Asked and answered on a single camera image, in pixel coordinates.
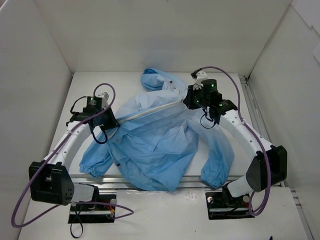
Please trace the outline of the aluminium rail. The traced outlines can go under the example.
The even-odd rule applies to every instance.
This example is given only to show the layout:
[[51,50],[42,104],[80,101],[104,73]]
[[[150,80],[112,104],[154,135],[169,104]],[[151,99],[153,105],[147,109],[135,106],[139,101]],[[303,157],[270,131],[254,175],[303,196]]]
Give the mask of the aluminium rail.
[[[251,124],[256,131],[258,131],[264,138],[269,140],[270,137],[269,137],[268,131],[266,129],[264,120],[262,118],[262,114],[261,114],[260,108],[258,106],[258,102],[256,100],[255,94],[249,84],[249,78],[244,75],[240,75],[239,80],[240,80],[240,84],[241,84],[241,87],[243,90],[245,102],[247,104]],[[300,218],[301,223],[303,225],[304,232],[306,233],[306,237],[308,240],[313,240],[314,237],[313,237],[313,234],[310,230],[308,222],[306,220],[306,217],[305,217],[305,214],[303,211],[303,207],[302,207],[301,201],[299,200],[299,197],[297,195],[296,189],[294,187],[290,187],[289,189],[291,191],[291,195],[292,195],[293,201],[295,203],[299,218]]]
[[[71,179],[76,184],[89,184],[98,186],[100,189],[108,189],[108,190],[141,190],[137,186],[134,186],[128,180],[124,179],[123,177],[117,175],[107,175],[105,177],[92,177],[87,174],[75,174],[71,176]],[[214,189],[209,186],[207,183],[201,181],[200,176],[191,175],[191,176],[184,176],[179,185],[177,190],[182,189]]]

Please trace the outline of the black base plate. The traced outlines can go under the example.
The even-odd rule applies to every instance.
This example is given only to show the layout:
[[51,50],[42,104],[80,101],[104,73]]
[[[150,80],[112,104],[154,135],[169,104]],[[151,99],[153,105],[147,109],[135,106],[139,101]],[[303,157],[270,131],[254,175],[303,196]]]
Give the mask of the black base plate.
[[209,220],[236,220],[254,218],[249,213],[249,194],[227,200],[222,191],[205,193]]
[[71,206],[69,211],[69,224],[102,224],[113,223],[115,220],[114,206],[105,206],[101,204],[77,204]]

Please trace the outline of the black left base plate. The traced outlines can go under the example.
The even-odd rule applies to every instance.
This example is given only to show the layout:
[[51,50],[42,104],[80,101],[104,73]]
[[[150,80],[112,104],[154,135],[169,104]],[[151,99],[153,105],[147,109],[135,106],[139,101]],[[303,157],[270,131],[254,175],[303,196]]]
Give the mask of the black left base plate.
[[69,224],[102,224],[113,223],[115,220],[114,206],[105,206],[101,204],[77,204],[71,206],[69,211]]

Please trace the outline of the light blue zip jacket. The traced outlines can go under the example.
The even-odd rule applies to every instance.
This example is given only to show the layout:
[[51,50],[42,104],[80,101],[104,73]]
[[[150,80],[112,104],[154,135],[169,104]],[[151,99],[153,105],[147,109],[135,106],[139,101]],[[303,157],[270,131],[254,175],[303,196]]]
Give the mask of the light blue zip jacket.
[[102,177],[112,165],[136,187],[175,191],[198,151],[208,146],[200,178],[212,187],[228,179],[235,158],[232,146],[201,109],[183,104],[188,86],[180,78],[154,68],[140,78],[145,92],[133,96],[115,113],[119,127],[92,141],[79,163],[81,173]]

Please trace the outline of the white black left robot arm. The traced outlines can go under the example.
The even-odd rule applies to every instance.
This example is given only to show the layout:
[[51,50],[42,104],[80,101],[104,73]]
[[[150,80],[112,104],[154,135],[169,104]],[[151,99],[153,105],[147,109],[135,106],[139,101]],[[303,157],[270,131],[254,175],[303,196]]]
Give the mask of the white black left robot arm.
[[83,142],[92,136],[97,144],[108,141],[107,130],[119,126],[108,104],[108,94],[88,96],[82,112],[72,111],[62,139],[43,161],[29,166],[31,199],[36,202],[66,206],[82,202],[89,210],[100,204],[98,188],[91,184],[74,183],[70,166]]

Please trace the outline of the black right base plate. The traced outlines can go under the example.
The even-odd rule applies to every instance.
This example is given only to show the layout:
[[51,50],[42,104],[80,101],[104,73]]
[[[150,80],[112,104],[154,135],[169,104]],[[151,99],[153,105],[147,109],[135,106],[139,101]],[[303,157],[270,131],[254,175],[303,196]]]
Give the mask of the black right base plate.
[[222,191],[205,193],[209,220],[236,220],[254,218],[249,213],[249,194],[227,200]]

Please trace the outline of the aluminium rail right side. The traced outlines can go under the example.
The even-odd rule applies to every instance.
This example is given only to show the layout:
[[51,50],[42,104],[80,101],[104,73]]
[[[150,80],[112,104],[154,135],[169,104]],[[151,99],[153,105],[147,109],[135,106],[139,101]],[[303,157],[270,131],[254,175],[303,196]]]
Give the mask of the aluminium rail right side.
[[[240,75],[239,80],[240,80],[240,84],[241,84],[241,87],[243,90],[245,102],[247,104],[251,124],[256,131],[258,131],[264,138],[269,140],[270,137],[269,137],[268,131],[266,129],[264,120],[262,118],[262,114],[261,114],[260,108],[258,106],[258,102],[256,100],[255,94],[249,84],[249,78],[244,75]],[[299,200],[299,197],[297,195],[296,189],[294,187],[290,187],[289,189],[291,191],[291,195],[292,195],[293,201],[295,203],[299,218],[300,218],[301,223],[303,225],[304,232],[306,233],[306,237],[308,240],[313,240],[314,237],[313,237],[313,234],[310,230],[308,222],[306,220],[306,217],[305,217],[305,214],[303,211],[303,207],[302,207],[301,201]]]

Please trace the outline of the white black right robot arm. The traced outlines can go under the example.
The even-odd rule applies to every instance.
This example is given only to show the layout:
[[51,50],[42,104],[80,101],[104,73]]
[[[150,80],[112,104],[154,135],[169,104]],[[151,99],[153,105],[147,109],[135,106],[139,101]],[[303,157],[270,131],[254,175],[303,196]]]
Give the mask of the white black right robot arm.
[[268,184],[273,186],[287,178],[287,150],[282,145],[274,146],[241,119],[238,107],[218,92],[215,79],[189,85],[183,102],[190,110],[203,109],[204,115],[227,130],[252,159],[245,175],[227,184],[227,190],[221,193],[225,205],[233,206],[240,196],[261,192]]

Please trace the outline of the aluminium rail front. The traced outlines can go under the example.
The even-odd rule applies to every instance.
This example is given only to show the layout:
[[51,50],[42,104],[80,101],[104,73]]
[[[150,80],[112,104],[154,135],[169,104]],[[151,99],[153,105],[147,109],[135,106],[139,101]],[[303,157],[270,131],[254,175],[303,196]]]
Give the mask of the aluminium rail front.
[[[105,177],[92,177],[87,174],[75,174],[71,176],[71,179],[76,184],[89,184],[98,186],[100,189],[108,189],[108,190],[141,190],[137,186],[134,186],[128,180],[124,179],[123,177],[117,175],[107,175]],[[209,186],[207,183],[201,181],[200,176],[191,175],[191,176],[184,176],[179,185],[177,190],[182,189],[214,189]]]

